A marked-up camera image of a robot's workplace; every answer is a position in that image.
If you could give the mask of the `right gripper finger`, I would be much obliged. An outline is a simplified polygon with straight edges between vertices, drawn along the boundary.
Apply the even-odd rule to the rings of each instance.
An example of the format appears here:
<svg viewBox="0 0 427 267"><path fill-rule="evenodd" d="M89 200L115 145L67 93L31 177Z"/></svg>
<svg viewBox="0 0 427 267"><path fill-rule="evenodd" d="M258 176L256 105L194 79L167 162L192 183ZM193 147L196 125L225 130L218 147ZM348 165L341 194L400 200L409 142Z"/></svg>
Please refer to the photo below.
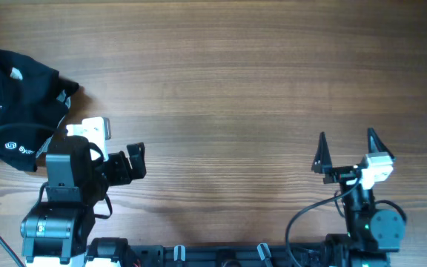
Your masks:
<svg viewBox="0 0 427 267"><path fill-rule="evenodd" d="M386 152L392 160L395 160L393 153L384 145L373 128L367 129L367 141L369 153Z"/></svg>
<svg viewBox="0 0 427 267"><path fill-rule="evenodd" d="M317 174L326 174L333 168L331 155L328 149L328 143L325 132L320 133L317 152L311 166L311 170Z"/></svg>

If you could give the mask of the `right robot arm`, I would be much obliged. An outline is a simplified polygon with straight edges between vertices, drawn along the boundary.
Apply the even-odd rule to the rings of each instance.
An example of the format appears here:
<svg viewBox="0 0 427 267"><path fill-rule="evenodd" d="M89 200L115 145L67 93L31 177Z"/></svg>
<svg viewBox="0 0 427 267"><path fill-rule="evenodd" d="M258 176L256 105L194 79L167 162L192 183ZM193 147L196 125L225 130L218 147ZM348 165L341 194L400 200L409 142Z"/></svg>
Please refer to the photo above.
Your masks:
<svg viewBox="0 0 427 267"><path fill-rule="evenodd" d="M334 167L325 133L321 133L311 170L325 184L340 185L345 234L327 234L321 244L322 266L390 266L390 253L400 250L407 216L389 200L376 200L373 187L394 170L395 156L373 128L367 130L368 153L355 165Z"/></svg>

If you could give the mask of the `black t-shirt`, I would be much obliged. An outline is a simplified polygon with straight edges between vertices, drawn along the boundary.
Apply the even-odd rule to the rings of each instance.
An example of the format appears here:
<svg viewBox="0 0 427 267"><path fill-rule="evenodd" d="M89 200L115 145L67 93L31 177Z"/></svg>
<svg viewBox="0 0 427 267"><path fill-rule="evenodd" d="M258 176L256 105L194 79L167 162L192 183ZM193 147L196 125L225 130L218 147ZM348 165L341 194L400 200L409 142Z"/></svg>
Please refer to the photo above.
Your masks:
<svg viewBox="0 0 427 267"><path fill-rule="evenodd" d="M0 50L0 160L19 171L34 172L42 131L36 111L55 99L59 72L35 59Z"/></svg>

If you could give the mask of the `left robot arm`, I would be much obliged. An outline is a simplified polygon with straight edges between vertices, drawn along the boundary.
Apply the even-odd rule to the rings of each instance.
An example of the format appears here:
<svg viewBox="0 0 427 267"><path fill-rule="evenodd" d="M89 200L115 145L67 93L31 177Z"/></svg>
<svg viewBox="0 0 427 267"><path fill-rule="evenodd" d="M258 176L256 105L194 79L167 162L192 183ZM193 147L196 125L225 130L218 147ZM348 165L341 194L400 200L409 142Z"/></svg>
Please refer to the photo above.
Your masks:
<svg viewBox="0 0 427 267"><path fill-rule="evenodd" d="M39 198L21 222L22 255L26 266L84 266L87 239L97 219L96 203L110 202L107 191L145 177L145 146L93 159L102 152L83 136L66 136L50 143L47 181Z"/></svg>

